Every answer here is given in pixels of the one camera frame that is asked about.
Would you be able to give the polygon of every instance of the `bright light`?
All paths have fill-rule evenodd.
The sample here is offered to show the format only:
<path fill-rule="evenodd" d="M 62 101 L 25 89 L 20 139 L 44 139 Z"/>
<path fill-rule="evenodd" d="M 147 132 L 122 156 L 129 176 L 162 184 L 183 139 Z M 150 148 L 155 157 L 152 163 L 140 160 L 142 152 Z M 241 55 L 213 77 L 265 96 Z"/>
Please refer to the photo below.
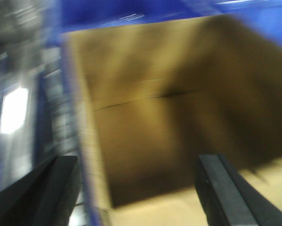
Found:
<path fill-rule="evenodd" d="M 1 133 L 13 133 L 23 125 L 26 117 L 27 102 L 27 89 L 17 88 L 5 96 L 0 119 Z"/>

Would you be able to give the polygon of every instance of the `blue edge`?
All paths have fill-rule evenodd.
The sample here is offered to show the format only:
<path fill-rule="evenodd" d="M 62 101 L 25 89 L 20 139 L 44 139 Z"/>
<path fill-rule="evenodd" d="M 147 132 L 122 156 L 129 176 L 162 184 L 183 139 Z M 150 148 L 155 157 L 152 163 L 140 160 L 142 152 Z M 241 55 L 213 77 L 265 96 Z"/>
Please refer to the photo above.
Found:
<path fill-rule="evenodd" d="M 45 11 L 47 48 L 61 48 L 61 68 L 64 94 L 69 96 L 74 112 L 70 68 L 62 33 L 76 30 L 156 23 L 173 19 L 232 14 L 247 26 L 282 46 L 282 0 L 54 0 Z M 85 171 L 81 149 L 82 178 L 85 203 L 92 226 L 100 225 L 100 216 L 94 206 L 89 178 Z"/>

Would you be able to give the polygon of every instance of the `blue bin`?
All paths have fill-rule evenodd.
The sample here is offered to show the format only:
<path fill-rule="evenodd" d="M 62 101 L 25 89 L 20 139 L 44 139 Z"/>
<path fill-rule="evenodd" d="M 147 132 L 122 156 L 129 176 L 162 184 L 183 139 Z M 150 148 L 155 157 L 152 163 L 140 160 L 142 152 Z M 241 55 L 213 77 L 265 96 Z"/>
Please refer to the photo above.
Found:
<path fill-rule="evenodd" d="M 64 32 L 232 14 L 282 45 L 282 0 L 54 0 L 47 9 L 47 44 L 60 46 Z"/>

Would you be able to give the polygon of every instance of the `cardboard box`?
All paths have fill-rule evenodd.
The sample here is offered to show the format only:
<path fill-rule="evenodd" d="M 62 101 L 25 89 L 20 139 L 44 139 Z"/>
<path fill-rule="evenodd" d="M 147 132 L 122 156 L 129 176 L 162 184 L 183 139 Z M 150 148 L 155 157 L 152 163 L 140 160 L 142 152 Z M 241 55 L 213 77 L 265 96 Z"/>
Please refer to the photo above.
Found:
<path fill-rule="evenodd" d="M 83 156 L 113 225 L 206 225 L 193 188 L 204 153 L 282 209 L 279 47 L 228 16 L 69 36 Z"/>

